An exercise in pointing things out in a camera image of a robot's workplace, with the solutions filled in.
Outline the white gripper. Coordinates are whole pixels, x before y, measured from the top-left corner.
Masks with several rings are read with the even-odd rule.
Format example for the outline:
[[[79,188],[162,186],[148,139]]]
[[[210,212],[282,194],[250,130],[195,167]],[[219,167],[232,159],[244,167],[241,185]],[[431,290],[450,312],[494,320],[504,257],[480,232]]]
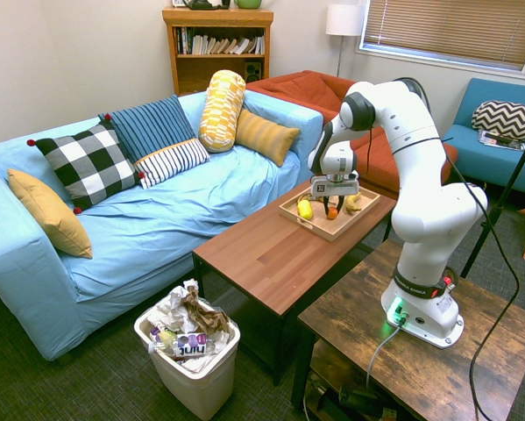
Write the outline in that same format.
[[[359,192],[358,172],[345,175],[314,175],[311,178],[311,195],[323,198],[324,213],[329,217],[329,196],[338,196],[337,214],[340,214],[344,197]]]

